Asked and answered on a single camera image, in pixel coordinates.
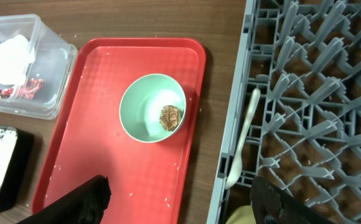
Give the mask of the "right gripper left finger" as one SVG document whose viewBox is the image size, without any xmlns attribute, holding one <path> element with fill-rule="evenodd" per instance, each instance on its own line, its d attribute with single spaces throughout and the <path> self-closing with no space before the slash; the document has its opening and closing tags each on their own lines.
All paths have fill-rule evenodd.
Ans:
<svg viewBox="0 0 361 224">
<path fill-rule="evenodd" d="M 110 198 L 108 178 L 96 175 L 18 224 L 100 224 Z"/>
</svg>

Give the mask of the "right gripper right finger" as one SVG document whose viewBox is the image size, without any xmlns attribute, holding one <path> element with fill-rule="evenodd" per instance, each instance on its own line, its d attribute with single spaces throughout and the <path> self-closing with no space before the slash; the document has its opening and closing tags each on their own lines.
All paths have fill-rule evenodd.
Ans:
<svg viewBox="0 0 361 224">
<path fill-rule="evenodd" d="M 253 179 L 250 199 L 256 224 L 333 224 L 263 177 Z"/>
</svg>

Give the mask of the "yellow plastic cup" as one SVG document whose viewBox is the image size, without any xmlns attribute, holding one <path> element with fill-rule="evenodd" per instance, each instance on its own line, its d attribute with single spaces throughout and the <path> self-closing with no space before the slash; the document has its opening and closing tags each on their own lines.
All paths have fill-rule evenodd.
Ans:
<svg viewBox="0 0 361 224">
<path fill-rule="evenodd" d="M 230 214 L 225 224 L 256 224 L 252 207 L 250 205 L 238 207 Z"/>
</svg>

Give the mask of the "white plastic spoon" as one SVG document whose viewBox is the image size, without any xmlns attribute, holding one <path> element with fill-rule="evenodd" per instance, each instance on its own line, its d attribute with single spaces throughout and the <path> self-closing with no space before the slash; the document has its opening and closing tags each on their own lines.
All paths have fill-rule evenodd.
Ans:
<svg viewBox="0 0 361 224">
<path fill-rule="evenodd" d="M 243 126 L 240 132 L 240 137 L 238 139 L 237 148 L 235 151 L 235 155 L 233 157 L 232 166 L 230 168 L 230 173 L 228 174 L 226 183 L 225 183 L 225 190 L 230 189 L 233 187 L 238 179 L 241 176 L 242 171 L 242 150 L 245 144 L 245 140 L 248 134 L 248 130 L 250 128 L 251 122 L 255 115 L 255 111 L 257 109 L 259 99 L 260 99 L 261 91 L 258 88 L 255 88 L 251 93 L 251 98 L 248 104 L 248 108 L 245 115 L 245 120 L 243 122 Z"/>
</svg>

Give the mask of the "mint green bowl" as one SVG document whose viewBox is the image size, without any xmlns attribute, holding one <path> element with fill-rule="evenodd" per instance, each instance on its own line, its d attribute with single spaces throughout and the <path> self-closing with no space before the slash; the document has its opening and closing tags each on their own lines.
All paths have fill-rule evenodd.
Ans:
<svg viewBox="0 0 361 224">
<path fill-rule="evenodd" d="M 166 131 L 159 122 L 161 110 L 166 105 L 181 111 L 180 124 L 174 131 Z M 180 130 L 186 117 L 187 99 L 174 78 L 153 73 L 137 79 L 126 89 L 119 112 L 121 125 L 128 136 L 139 142 L 154 143 Z"/>
</svg>

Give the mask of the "brown walnut shell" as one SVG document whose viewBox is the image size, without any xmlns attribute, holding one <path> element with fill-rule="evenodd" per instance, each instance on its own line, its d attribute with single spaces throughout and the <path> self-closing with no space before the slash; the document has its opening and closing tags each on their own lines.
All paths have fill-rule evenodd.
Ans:
<svg viewBox="0 0 361 224">
<path fill-rule="evenodd" d="M 181 111 L 179 108 L 166 105 L 162 108 L 159 122 L 166 131 L 174 131 L 181 121 Z"/>
</svg>

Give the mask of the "red snack wrapper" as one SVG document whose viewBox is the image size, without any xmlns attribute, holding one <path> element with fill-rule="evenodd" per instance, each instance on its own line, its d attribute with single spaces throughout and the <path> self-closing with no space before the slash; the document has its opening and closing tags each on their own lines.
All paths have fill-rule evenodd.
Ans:
<svg viewBox="0 0 361 224">
<path fill-rule="evenodd" d="M 17 96 L 23 97 L 25 99 L 33 99 L 35 94 L 41 89 L 43 84 L 43 79 L 30 79 L 25 85 L 21 86 Z M 14 92 L 14 87 L 5 88 L 0 90 L 0 98 L 9 98 Z"/>
</svg>

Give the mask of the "white napkin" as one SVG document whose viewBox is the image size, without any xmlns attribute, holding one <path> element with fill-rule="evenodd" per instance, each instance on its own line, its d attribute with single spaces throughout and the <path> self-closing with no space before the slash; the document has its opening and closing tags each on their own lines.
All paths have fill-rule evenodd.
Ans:
<svg viewBox="0 0 361 224">
<path fill-rule="evenodd" d="M 23 35 L 0 43 L 0 85 L 22 85 L 34 60 L 35 49 Z"/>
</svg>

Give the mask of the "black waste tray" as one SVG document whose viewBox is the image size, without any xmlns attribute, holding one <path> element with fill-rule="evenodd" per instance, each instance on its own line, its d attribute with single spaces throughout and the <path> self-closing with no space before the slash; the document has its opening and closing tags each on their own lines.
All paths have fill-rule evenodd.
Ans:
<svg viewBox="0 0 361 224">
<path fill-rule="evenodd" d="M 18 137 L 4 181 L 0 186 L 0 213 L 14 206 L 34 146 L 34 136 L 32 134 L 17 128 L 14 129 L 18 133 Z"/>
</svg>

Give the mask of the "grey dishwasher rack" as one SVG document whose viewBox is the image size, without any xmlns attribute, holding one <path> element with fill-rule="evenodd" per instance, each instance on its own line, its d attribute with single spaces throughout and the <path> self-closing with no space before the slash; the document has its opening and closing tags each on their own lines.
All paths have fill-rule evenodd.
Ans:
<svg viewBox="0 0 361 224">
<path fill-rule="evenodd" d="M 251 205 L 257 176 L 333 223 L 361 223 L 361 1 L 246 2 L 207 222 Z"/>
</svg>

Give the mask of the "red serving tray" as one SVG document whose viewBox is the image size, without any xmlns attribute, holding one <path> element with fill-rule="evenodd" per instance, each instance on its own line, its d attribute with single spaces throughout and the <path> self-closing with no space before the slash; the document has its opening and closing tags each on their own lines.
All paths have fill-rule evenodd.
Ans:
<svg viewBox="0 0 361 224">
<path fill-rule="evenodd" d="M 206 54 L 188 38 L 100 38 L 79 51 L 32 203 L 38 213 L 96 175 L 111 198 L 103 223 L 176 223 L 199 110 Z M 126 134 L 119 108 L 127 87 L 150 73 L 186 95 L 180 130 L 142 143 Z"/>
</svg>

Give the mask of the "clear plastic bin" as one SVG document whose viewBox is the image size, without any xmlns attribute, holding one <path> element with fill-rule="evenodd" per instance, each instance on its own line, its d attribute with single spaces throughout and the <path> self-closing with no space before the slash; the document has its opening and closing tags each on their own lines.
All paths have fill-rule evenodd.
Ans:
<svg viewBox="0 0 361 224">
<path fill-rule="evenodd" d="M 68 80 L 77 56 L 77 48 L 47 27 L 35 14 L 0 16 L 0 43 L 23 35 L 35 49 L 35 60 L 26 71 L 22 85 L 0 85 L 0 90 L 14 87 L 9 98 L 0 98 L 0 112 L 39 119 L 54 119 L 60 110 Z M 43 79 L 33 99 L 17 96 L 30 79 Z"/>
</svg>

